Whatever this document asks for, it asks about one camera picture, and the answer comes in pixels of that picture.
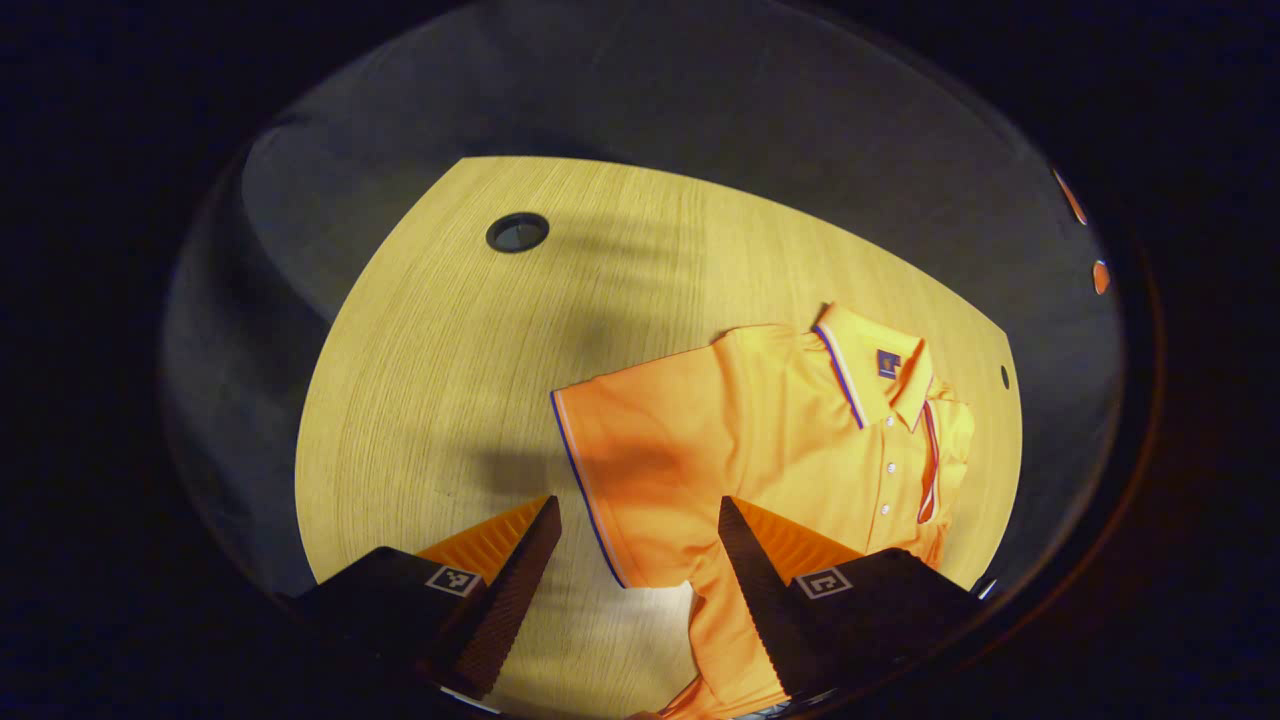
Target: shirt logo patch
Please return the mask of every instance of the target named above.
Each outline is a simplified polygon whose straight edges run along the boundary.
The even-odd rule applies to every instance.
[[[796,582],[800,583],[800,589],[809,596],[809,600],[818,600],[819,597],[845,592],[854,587],[852,583],[850,583],[840,573],[840,570],[835,568],[827,568],[826,570],[818,570],[817,573],[809,573],[808,575],[796,575]]]
[[[431,579],[426,582],[426,587],[466,597],[471,593],[471,589],[476,587],[476,580],[479,579],[480,575],[475,573],[467,573],[466,570],[458,570],[457,568],[443,565],[435,571],[434,575],[431,575]]]
[[[901,365],[902,365],[901,355],[893,355],[892,352],[886,352],[883,350],[876,351],[876,369],[879,370],[879,375],[882,378],[896,380],[897,369]]]

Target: blue stripe trim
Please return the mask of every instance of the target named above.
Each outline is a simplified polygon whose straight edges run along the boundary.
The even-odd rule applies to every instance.
[[[586,497],[586,488],[582,486],[582,477],[577,473],[577,461],[573,460],[573,450],[568,446],[568,436],[564,434],[564,421],[559,416],[559,406],[556,405],[556,391],[550,392],[552,398],[552,413],[556,414],[556,427],[561,432],[561,442],[564,443],[564,455],[568,456],[568,466],[573,469],[573,479],[577,480],[577,491],[582,493],[582,505],[586,506],[586,516],[591,520],[591,532],[595,533],[595,542],[600,546],[600,556],[604,557],[604,564],[609,568],[609,574],[613,575],[613,580],[618,583],[620,588],[626,589],[622,580],[618,578],[617,570],[613,569],[613,562],[609,560],[609,551],[604,550],[604,539],[600,537],[600,528],[595,524],[595,515],[591,514],[591,501]]]
[[[845,383],[845,373],[840,370],[840,359],[836,357],[836,350],[831,346],[831,340],[827,333],[822,332],[818,325],[813,327],[813,332],[818,333],[822,338],[823,345],[827,346],[827,354],[831,355],[831,364],[836,368],[836,379],[840,380],[840,389],[845,391],[845,400],[849,401],[849,410],[854,414],[854,420],[858,421],[858,429],[863,429],[863,419],[858,416],[858,406],[854,405],[854,396],[849,392],[849,386]]]

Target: orange polo shirt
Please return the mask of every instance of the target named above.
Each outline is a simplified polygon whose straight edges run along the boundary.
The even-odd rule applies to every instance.
[[[787,700],[719,542],[722,496],[936,569],[973,436],[923,338],[835,304],[813,332],[739,328],[552,402],[618,583],[689,580],[699,596],[689,625],[699,676],[662,711],[676,719]]]

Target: small hole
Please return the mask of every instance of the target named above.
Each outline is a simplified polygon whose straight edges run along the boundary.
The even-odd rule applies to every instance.
[[[498,252],[524,252],[547,240],[550,224],[535,213],[515,213],[489,225],[485,240]]]

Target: wooden table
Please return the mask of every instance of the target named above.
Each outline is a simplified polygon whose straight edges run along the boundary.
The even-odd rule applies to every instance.
[[[492,250],[489,225],[516,211],[547,218],[547,241]],[[536,717],[662,707],[696,673],[691,591],[613,582],[548,392],[739,325],[808,328],[828,301],[928,338],[938,377],[973,407],[942,568],[968,588],[1004,534],[1021,460],[1005,333],[914,266],[803,213],[681,176],[552,158],[457,163],[347,296],[298,437],[298,524],[316,579],[375,546],[416,552],[556,493],[563,536],[485,705]]]

